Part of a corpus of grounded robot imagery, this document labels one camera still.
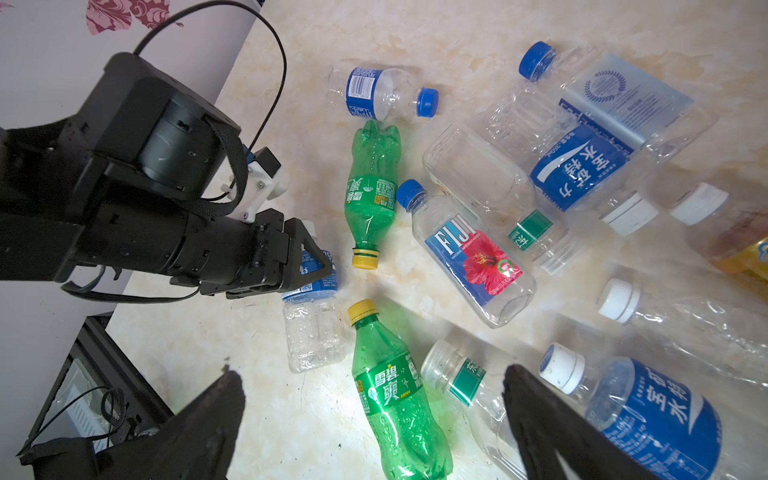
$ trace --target blue bottle cap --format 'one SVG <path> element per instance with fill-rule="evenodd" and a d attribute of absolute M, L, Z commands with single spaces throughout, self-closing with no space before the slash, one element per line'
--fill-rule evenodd
<path fill-rule="evenodd" d="M 400 188 L 397 189 L 397 203 L 402 205 L 403 208 L 408 210 L 408 205 L 413 202 L 413 199 L 424 193 L 424 187 L 416 180 L 406 180 L 402 182 Z"/>
<path fill-rule="evenodd" d="M 518 71 L 528 80 L 537 81 L 541 74 L 547 71 L 549 64 L 552 63 L 557 54 L 558 52 L 552 45 L 537 41 L 523 55 Z"/>
<path fill-rule="evenodd" d="M 419 102 L 416 104 L 416 114 L 420 117 L 432 118 L 437 113 L 440 103 L 440 92 L 434 88 L 422 88 Z"/>

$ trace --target black cable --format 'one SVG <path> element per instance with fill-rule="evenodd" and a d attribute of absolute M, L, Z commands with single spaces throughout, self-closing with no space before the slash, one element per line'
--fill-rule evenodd
<path fill-rule="evenodd" d="M 256 132 L 256 136 L 253 137 L 253 141 L 250 142 L 250 146 L 248 147 L 248 150 L 252 151 L 253 146 L 256 144 L 256 141 L 259 139 L 259 136 L 261 135 L 261 131 L 266 126 L 267 121 L 272 116 L 272 112 L 275 110 L 275 107 L 277 106 L 277 102 L 280 99 L 280 95 L 283 93 L 283 87 L 285 87 L 286 84 L 286 74 L 288 72 L 288 60 L 286 58 L 286 51 L 283 49 L 283 43 L 280 41 L 280 37 L 278 36 L 275 29 L 270 25 L 270 23 L 264 19 L 261 15 L 259 15 L 259 12 L 256 10 L 253 10 L 251 7 L 247 5 L 243 5 L 242 3 L 235 2 L 234 0 L 210 0 L 209 2 L 202 2 L 198 3 L 197 5 L 193 5 L 189 8 L 185 8 L 181 12 L 178 12 L 175 15 L 171 15 L 168 17 L 168 20 L 165 22 L 159 24 L 157 27 L 155 27 L 153 30 L 151 30 L 149 33 L 147 33 L 144 38 L 141 39 L 139 42 L 139 45 L 136 46 L 134 49 L 134 55 L 140 55 L 141 52 L 144 50 L 144 47 L 147 46 L 147 44 L 154 38 L 155 35 L 161 32 L 164 28 L 166 28 L 168 25 L 171 25 L 173 23 L 178 22 L 182 18 L 186 17 L 190 13 L 195 13 L 198 10 L 202 10 L 203 8 L 208 7 L 214 7 L 217 5 L 232 5 L 233 7 L 242 8 L 243 10 L 247 10 L 250 13 L 254 14 L 256 18 L 262 21 L 264 25 L 272 32 L 272 35 L 275 36 L 275 40 L 277 41 L 277 46 L 280 47 L 280 54 L 283 56 L 283 78 L 280 80 L 280 88 L 277 90 L 277 95 L 275 96 L 275 101 L 272 103 L 272 107 L 270 108 L 270 111 L 267 112 L 266 117 L 264 117 L 264 121 L 261 122 L 261 126 L 259 127 L 258 132 Z M 230 184 L 230 190 L 235 186 L 235 183 L 232 182 Z M 204 198 L 203 200 L 207 201 L 217 201 L 221 200 L 222 198 L 226 197 L 227 193 L 223 193 L 219 195 L 218 197 L 214 198 Z"/>

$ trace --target plastic bottle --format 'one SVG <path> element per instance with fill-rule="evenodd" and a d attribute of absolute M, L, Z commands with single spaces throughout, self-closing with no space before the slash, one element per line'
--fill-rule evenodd
<path fill-rule="evenodd" d="M 432 118 L 440 102 L 437 90 L 424 88 L 416 76 L 399 68 L 331 67 L 323 85 L 338 110 L 379 121 Z"/>
<path fill-rule="evenodd" d="M 408 346 L 379 322 L 371 300 L 349 308 L 357 331 L 352 375 L 389 480 L 435 480 L 453 471 L 448 440 Z"/>
<path fill-rule="evenodd" d="M 635 359 L 598 369 L 555 343 L 539 375 L 580 407 L 596 430 L 666 480 L 747 480 L 768 475 L 768 432 Z"/>
<path fill-rule="evenodd" d="M 502 398 L 503 375 L 488 374 L 445 340 L 438 340 L 422 364 L 422 378 L 464 413 L 478 447 L 509 478 L 525 480 L 518 443 Z"/>
<path fill-rule="evenodd" d="M 424 153 L 433 182 L 490 229 L 512 243 L 548 275 L 581 249 L 578 238 L 536 205 L 534 187 L 517 165 L 464 125 L 451 125 Z"/>
<path fill-rule="evenodd" d="M 306 230 L 317 242 L 315 224 L 304 220 Z M 323 252 L 333 262 L 331 254 Z M 312 255 L 303 252 L 302 275 L 320 269 Z M 339 281 L 336 269 L 321 280 L 283 294 L 283 317 L 286 320 L 288 366 L 301 373 L 344 360 L 352 350 L 352 330 L 343 322 L 337 309 L 336 291 Z"/>
<path fill-rule="evenodd" d="M 419 182 L 406 180 L 397 201 L 413 215 L 414 238 L 486 325 L 506 325 L 531 302 L 536 280 L 456 200 L 428 197 Z"/>
<path fill-rule="evenodd" d="M 538 41 L 519 71 L 627 155 L 647 148 L 659 161 L 669 160 L 717 121 L 692 98 L 600 45 L 558 53 Z"/>
<path fill-rule="evenodd" d="M 379 266 L 379 242 L 395 221 L 400 154 L 400 132 L 394 125 L 381 130 L 371 120 L 355 133 L 344 216 L 355 239 L 352 265 L 356 268 Z"/>

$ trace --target yellow bottle cap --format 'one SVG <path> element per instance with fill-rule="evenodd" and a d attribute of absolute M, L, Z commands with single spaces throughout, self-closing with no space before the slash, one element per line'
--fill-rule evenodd
<path fill-rule="evenodd" d="M 352 266 L 363 270 L 376 270 L 379 268 L 379 252 L 376 250 L 352 249 Z"/>
<path fill-rule="evenodd" d="M 376 309 L 376 305 L 373 303 L 373 300 L 367 298 L 365 300 L 360 300 L 358 303 L 352 305 L 349 310 L 347 310 L 347 313 L 349 314 L 349 320 L 351 320 L 352 325 L 354 325 L 358 320 L 362 320 L 368 315 L 373 315 L 374 313 L 378 312 L 379 311 Z"/>

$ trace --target green plastic bottle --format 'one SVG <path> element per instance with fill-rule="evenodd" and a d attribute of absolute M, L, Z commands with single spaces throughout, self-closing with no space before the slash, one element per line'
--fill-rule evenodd
<path fill-rule="evenodd" d="M 357 330 L 352 375 L 389 480 L 435 480 L 453 471 L 408 346 L 379 322 L 372 300 L 349 308 Z"/>
<path fill-rule="evenodd" d="M 379 242 L 395 221 L 400 132 L 381 130 L 371 120 L 355 133 L 352 170 L 346 185 L 344 216 L 355 238 L 352 265 L 364 270 L 379 266 Z"/>

